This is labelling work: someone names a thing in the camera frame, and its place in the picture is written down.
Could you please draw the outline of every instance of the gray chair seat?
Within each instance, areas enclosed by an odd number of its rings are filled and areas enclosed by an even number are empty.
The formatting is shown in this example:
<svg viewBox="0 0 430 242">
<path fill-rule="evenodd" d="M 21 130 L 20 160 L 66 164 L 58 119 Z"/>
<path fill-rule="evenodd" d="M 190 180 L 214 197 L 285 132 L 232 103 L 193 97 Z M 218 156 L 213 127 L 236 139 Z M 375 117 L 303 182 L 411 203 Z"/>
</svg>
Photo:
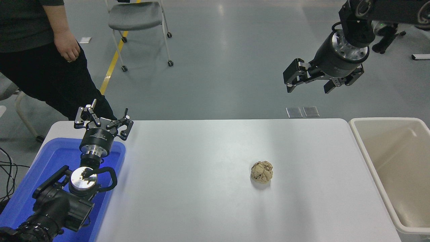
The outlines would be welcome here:
<svg viewBox="0 0 430 242">
<path fill-rule="evenodd" d="M 109 27 L 130 31 L 159 26 L 163 21 L 160 8 L 158 2 L 117 4 L 109 13 Z"/>
</svg>

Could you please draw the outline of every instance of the silver metal cylinder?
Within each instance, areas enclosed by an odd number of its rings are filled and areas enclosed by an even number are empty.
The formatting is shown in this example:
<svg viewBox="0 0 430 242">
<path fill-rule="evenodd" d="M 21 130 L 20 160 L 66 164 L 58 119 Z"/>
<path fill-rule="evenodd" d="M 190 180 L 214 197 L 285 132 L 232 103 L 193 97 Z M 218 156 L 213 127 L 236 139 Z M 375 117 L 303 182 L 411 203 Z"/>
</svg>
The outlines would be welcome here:
<svg viewBox="0 0 430 242">
<path fill-rule="evenodd" d="M 352 61 L 364 59 L 369 51 L 368 47 L 358 48 L 348 43 L 343 30 L 337 30 L 333 35 L 332 45 L 338 55 Z"/>
<path fill-rule="evenodd" d="M 70 176 L 70 183 L 78 191 L 88 190 L 97 183 L 97 174 L 93 174 L 90 177 L 83 179 L 82 173 L 85 171 L 85 169 L 92 170 L 89 167 L 82 166 L 74 170 Z"/>
<path fill-rule="evenodd" d="M 104 148 L 97 145 L 82 146 L 81 152 L 83 154 L 96 155 L 98 157 L 105 157 L 108 155 L 108 152 Z"/>
</svg>

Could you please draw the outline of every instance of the concrete floor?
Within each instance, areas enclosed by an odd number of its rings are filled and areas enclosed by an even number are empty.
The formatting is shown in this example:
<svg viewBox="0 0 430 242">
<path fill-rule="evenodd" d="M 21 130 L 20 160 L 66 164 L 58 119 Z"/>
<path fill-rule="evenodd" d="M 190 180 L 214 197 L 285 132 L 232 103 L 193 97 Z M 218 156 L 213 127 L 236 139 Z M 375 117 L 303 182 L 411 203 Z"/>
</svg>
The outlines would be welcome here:
<svg viewBox="0 0 430 242">
<path fill-rule="evenodd" d="M 337 21 L 342 0 L 164 0 L 175 63 L 167 65 L 161 27 L 130 32 L 105 95 L 115 115 L 129 108 L 134 120 L 279 119 L 286 107 L 316 106 L 321 118 L 415 117 L 430 124 L 430 32 L 408 28 L 384 55 L 371 53 L 365 74 L 330 94 L 324 81 L 287 93 L 282 72 L 295 58 L 313 59 Z M 115 52 L 103 0 L 65 0 L 75 37 L 83 44 L 89 71 L 100 87 Z M 29 165 L 40 144 L 14 111 L 15 97 L 0 118 L 0 147 L 17 164 Z M 43 102 L 26 97 L 23 109 L 38 132 L 66 120 Z M 17 183 L 25 175 L 20 168 Z M 6 192 L 0 173 L 0 195 Z"/>
</svg>

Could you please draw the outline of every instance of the white chair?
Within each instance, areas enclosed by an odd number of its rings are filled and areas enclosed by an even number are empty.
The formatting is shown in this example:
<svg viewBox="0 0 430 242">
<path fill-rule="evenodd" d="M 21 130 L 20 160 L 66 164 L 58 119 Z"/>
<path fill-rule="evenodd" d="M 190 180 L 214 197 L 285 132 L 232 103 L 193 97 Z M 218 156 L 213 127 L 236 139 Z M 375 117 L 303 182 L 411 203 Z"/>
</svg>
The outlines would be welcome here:
<svg viewBox="0 0 430 242">
<path fill-rule="evenodd" d="M 121 70 L 123 72 L 126 72 L 128 69 L 124 65 L 123 58 L 118 48 L 118 43 L 115 38 L 115 31 L 120 33 L 121 40 L 126 43 L 127 38 L 123 36 L 121 31 L 144 30 L 154 28 L 159 25 L 161 25 L 163 28 L 164 42 L 166 43 L 167 56 L 169 58 L 167 64 L 169 66 L 173 66 L 173 61 L 170 58 L 169 47 L 167 45 L 166 39 L 166 37 L 171 38 L 172 33 L 169 32 L 169 27 L 167 27 L 166 15 L 163 8 L 163 0 L 142 3 L 122 3 L 114 5 L 111 9 L 109 7 L 108 0 L 104 1 L 109 12 L 109 27 L 112 29 L 112 36 L 115 41 L 115 46 L 121 61 Z"/>
<path fill-rule="evenodd" d="M 9 98 L 12 95 L 17 95 L 15 99 L 15 110 L 18 113 L 18 116 L 21 118 L 22 122 L 30 131 L 30 133 L 36 138 L 36 141 L 42 143 L 45 137 L 37 133 L 37 131 L 34 129 L 34 127 L 28 121 L 27 117 L 22 112 L 21 100 L 23 97 L 25 97 L 25 93 L 22 92 L 11 80 L 9 80 L 3 74 L 0 73 L 0 101 Z"/>
</svg>

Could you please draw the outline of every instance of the chair caster wheel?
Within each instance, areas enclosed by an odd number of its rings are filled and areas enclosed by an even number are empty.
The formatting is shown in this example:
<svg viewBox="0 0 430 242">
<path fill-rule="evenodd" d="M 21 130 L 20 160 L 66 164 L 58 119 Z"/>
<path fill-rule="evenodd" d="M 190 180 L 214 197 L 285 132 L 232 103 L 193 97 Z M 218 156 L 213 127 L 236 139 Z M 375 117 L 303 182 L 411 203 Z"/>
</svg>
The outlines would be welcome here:
<svg viewBox="0 0 430 242">
<path fill-rule="evenodd" d="M 39 136 L 36 137 L 36 141 L 39 142 L 39 143 L 43 143 L 44 140 L 45 140 L 45 137 L 43 137 L 41 135 L 39 135 Z"/>
</svg>

